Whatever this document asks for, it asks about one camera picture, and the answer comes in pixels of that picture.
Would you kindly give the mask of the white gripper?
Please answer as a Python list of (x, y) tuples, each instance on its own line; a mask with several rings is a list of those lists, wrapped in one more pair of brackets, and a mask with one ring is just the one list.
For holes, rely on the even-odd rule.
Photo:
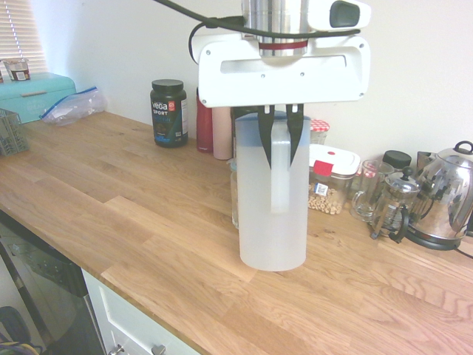
[(357, 35), (311, 39), (304, 55), (289, 57), (262, 57), (258, 41), (239, 34), (197, 35), (192, 48), (206, 107), (258, 106), (259, 136), (269, 166), (274, 105), (287, 104), (292, 163), (302, 136), (304, 104), (357, 101), (368, 88), (370, 46)]

